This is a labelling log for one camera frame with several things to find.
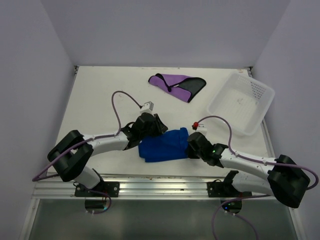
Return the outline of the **blue towel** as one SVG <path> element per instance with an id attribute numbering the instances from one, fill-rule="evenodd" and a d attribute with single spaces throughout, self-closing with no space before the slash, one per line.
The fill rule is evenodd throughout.
<path id="1" fill-rule="evenodd" d="M 189 133 L 181 127 L 156 137 L 144 138 L 138 146 L 139 156 L 146 163 L 186 159 Z"/>

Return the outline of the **purple towel black trim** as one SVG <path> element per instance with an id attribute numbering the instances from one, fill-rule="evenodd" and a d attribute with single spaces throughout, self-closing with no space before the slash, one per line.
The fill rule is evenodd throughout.
<path id="1" fill-rule="evenodd" d="M 185 103 L 190 103 L 207 85 L 201 77 L 164 73 L 152 75 L 148 83 Z"/>

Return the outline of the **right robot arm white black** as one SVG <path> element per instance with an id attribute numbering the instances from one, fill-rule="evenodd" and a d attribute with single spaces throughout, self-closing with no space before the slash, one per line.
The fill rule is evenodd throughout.
<path id="1" fill-rule="evenodd" d="M 298 208 L 310 184 L 310 178 L 286 156 L 278 158 L 245 155 L 225 144 L 211 144 L 200 132 L 188 138 L 188 155 L 210 166 L 231 169 L 223 183 L 223 192 L 254 192 L 274 196 L 280 203 Z"/>

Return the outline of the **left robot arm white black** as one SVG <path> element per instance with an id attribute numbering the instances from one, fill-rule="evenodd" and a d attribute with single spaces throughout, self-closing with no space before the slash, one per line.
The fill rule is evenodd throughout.
<path id="1" fill-rule="evenodd" d="M 92 156 L 130 150 L 146 137 L 158 137 L 167 130 L 157 114 L 145 112 L 118 134 L 94 136 L 72 130 L 49 152 L 47 159 L 64 182 L 75 181 L 96 197 L 103 193 L 104 184 L 100 174 L 87 167 Z"/>

